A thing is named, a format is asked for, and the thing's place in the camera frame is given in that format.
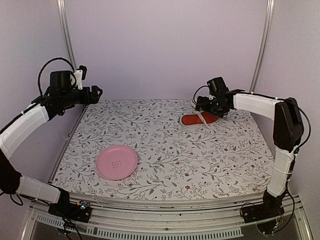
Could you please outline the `grey sneaker with red sole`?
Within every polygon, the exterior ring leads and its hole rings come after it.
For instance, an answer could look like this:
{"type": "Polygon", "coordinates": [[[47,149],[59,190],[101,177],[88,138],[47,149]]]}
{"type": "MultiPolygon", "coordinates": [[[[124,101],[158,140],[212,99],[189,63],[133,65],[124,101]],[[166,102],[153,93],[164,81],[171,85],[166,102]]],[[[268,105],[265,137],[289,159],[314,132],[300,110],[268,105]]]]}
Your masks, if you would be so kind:
{"type": "Polygon", "coordinates": [[[183,126],[194,126],[194,125],[209,125],[217,122],[220,118],[218,116],[212,115],[208,112],[197,111],[193,114],[185,114],[180,118],[180,123],[183,126]]]}

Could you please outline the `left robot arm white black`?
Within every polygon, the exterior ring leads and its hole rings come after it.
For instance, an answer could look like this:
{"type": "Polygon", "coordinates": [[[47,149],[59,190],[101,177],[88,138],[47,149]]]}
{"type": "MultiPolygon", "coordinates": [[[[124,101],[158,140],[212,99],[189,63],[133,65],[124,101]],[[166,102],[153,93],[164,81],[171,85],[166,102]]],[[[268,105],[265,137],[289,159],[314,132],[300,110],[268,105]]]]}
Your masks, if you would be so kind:
{"type": "Polygon", "coordinates": [[[39,127],[76,105],[97,104],[102,89],[84,87],[85,71],[53,71],[45,94],[31,102],[0,131],[0,190],[10,196],[31,198],[49,205],[48,213],[65,220],[88,223],[92,208],[83,201],[72,203],[68,191],[27,177],[14,169],[10,158],[39,127]]]}

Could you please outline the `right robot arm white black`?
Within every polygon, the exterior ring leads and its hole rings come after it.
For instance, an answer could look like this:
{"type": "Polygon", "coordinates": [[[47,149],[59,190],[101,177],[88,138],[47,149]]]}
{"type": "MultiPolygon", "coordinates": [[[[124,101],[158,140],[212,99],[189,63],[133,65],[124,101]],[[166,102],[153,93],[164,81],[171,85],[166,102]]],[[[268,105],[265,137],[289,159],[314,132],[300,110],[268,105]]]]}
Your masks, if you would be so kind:
{"type": "Polygon", "coordinates": [[[302,140],[305,112],[295,98],[278,98],[241,89],[229,90],[222,77],[207,81],[208,96],[192,97],[195,110],[219,118],[230,110],[247,111],[273,121],[274,166],[270,181],[263,193],[262,203],[244,204],[240,215],[245,223],[257,222],[277,216],[285,211],[282,201],[288,195],[288,183],[293,174],[296,156],[306,143],[302,140]]]}

